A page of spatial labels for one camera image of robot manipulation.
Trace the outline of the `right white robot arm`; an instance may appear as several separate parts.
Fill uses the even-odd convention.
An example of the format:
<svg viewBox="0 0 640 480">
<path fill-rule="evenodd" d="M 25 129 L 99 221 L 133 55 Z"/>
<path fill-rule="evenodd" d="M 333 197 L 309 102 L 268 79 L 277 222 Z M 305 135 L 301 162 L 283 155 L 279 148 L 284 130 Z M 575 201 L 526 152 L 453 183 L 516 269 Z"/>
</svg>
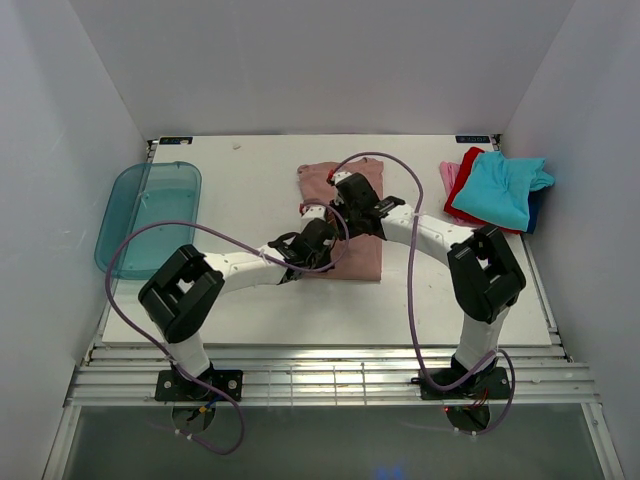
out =
<svg viewBox="0 0 640 480">
<path fill-rule="evenodd" d="M 502 231 L 493 225 L 471 229 L 421 216 L 400 198 L 379 198 L 360 173 L 331 173 L 327 183 L 335 188 L 331 206 L 345 221 L 345 237 L 375 236 L 409 248 L 407 313 L 421 385 L 438 394 L 476 396 L 495 369 L 504 320 L 526 286 Z M 414 293 L 418 252 L 449 269 L 454 297 L 463 312 L 460 340 L 450 367 L 436 374 L 427 370 L 418 340 Z"/>
</svg>

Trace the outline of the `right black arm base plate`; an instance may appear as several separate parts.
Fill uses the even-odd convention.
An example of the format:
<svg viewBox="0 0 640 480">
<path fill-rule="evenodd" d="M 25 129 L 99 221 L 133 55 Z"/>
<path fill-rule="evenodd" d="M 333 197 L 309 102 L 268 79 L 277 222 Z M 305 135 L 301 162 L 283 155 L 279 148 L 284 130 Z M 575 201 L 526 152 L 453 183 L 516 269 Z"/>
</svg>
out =
<svg viewBox="0 0 640 480">
<path fill-rule="evenodd" d="M 461 386 L 448 391 L 429 386 L 422 374 L 412 378 L 411 383 L 419 387 L 422 400 L 507 400 L 511 392 L 506 369 L 502 367 L 475 374 Z"/>
</svg>

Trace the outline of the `dusty pink t shirt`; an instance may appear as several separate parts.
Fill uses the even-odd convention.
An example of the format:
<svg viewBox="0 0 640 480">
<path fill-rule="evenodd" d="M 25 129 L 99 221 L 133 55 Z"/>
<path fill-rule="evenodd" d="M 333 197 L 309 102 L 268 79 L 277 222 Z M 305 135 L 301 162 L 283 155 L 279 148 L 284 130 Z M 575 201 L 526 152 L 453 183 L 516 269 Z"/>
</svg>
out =
<svg viewBox="0 0 640 480">
<path fill-rule="evenodd" d="M 335 197 L 335 190 L 326 179 L 336 162 L 301 165 L 297 168 L 298 186 L 304 200 L 321 200 L 328 203 Z M 369 181 L 379 198 L 383 195 L 384 164 L 364 157 L 348 163 L 340 173 L 361 173 Z M 311 274 L 312 278 L 379 282 L 382 275 L 382 241 L 374 236 L 362 235 L 349 241 L 346 254 L 327 272 Z"/>
</svg>

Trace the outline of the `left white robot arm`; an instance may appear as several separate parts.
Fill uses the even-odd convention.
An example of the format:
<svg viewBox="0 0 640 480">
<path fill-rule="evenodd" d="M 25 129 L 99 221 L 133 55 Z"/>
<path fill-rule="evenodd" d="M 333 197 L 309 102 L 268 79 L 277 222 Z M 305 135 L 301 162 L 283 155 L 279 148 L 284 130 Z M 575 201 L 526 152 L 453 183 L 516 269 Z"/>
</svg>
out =
<svg viewBox="0 0 640 480">
<path fill-rule="evenodd" d="M 176 361 L 159 374 L 155 399 L 209 400 L 215 397 L 210 391 L 213 386 L 239 400 L 242 372 L 215 370 L 200 336 L 214 302 L 245 288 L 286 284 L 305 270 L 329 265 L 334 238 L 335 229 L 329 223 L 313 219 L 301 232 L 269 242 L 258 256 L 202 253 L 190 244 L 177 249 L 138 294 Z"/>
</svg>

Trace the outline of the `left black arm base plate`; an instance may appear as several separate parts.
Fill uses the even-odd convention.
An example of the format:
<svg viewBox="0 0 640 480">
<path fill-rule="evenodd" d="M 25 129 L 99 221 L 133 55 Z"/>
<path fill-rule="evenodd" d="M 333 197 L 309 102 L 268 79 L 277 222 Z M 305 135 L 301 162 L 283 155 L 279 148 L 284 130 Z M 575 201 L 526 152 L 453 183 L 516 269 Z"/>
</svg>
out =
<svg viewBox="0 0 640 480">
<path fill-rule="evenodd" d="M 242 396 L 243 371 L 220 370 L 213 367 L 203 372 L 197 379 L 215 387 L 235 401 Z M 175 369 L 160 371 L 157 377 L 154 399 L 159 402 L 210 401 L 218 394 L 189 380 Z"/>
</svg>

